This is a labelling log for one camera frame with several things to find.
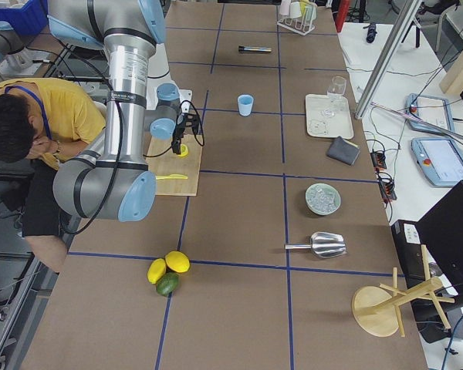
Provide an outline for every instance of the metal frame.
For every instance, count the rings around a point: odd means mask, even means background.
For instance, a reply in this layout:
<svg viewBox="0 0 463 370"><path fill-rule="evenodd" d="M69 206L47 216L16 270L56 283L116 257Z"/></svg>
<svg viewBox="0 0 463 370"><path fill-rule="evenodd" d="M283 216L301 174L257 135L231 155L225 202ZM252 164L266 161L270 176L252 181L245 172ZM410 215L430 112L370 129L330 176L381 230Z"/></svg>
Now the metal frame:
<svg viewBox="0 0 463 370"><path fill-rule="evenodd" d="M421 4L421 0L407 0L404 3L403 8L398 15L394 27L391 30L391 34L387 38L386 45L384 45L383 51L381 52L379 59L377 60L376 66L370 75L367 86L363 91L360 101L355 109L355 118L362 119L365 112L369 108L370 102L372 101L373 95L376 93L377 88L380 85L384 77L384 73L389 66L394 53L397 51L404 34L413 22L415 13Z"/></svg>

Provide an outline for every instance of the silver scoop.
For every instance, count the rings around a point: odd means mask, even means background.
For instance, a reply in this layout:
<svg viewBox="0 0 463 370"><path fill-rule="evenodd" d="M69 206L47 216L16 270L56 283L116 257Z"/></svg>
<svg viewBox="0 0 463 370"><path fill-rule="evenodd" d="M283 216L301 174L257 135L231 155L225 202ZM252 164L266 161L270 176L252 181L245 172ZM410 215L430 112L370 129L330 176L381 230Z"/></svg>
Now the silver scoop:
<svg viewBox="0 0 463 370"><path fill-rule="evenodd" d="M319 258L338 257L346 254L343 236L318 231L310 237L310 244L285 244L285 249L310 249Z"/></svg>

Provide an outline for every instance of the blue lanyard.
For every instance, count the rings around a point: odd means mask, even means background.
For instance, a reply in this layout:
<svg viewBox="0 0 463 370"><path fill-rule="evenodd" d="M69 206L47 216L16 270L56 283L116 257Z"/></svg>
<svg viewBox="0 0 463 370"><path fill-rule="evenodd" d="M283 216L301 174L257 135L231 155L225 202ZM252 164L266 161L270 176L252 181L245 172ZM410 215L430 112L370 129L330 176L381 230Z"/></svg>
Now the blue lanyard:
<svg viewBox="0 0 463 370"><path fill-rule="evenodd" d="M45 106L43 105L43 102L39 99L39 97L33 93L31 90L22 87L22 86L6 86L5 87L5 94L10 91L10 89L19 89L22 90L24 93L28 94L31 96L38 104L39 108L41 108L41 117L43 118L43 126L45 127L46 135L48 138L51 140L52 139L52 134L49 131L49 124L48 124L48 117L46 116L46 111L45 111Z"/></svg>

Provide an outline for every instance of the cup drying rack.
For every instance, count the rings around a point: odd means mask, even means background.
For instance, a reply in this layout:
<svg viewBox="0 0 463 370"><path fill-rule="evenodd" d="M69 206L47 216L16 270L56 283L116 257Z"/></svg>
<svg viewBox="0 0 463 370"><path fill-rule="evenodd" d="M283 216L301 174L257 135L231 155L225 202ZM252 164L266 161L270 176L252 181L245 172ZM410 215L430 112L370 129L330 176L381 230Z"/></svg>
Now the cup drying rack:
<svg viewBox="0 0 463 370"><path fill-rule="evenodd" d="M315 28L313 23L316 19L316 7L314 2L307 0L282 0L276 24L305 36Z"/></svg>

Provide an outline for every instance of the black hair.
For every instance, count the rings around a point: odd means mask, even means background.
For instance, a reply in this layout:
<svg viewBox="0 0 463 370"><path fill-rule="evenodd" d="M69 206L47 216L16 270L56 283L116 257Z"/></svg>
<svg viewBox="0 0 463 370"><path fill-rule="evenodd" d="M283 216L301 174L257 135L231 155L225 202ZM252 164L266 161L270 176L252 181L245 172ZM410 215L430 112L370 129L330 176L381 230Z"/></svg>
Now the black hair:
<svg viewBox="0 0 463 370"><path fill-rule="evenodd" d="M0 160L12 163L25 158L32 146L35 130L29 123L26 99L0 95Z"/></svg>

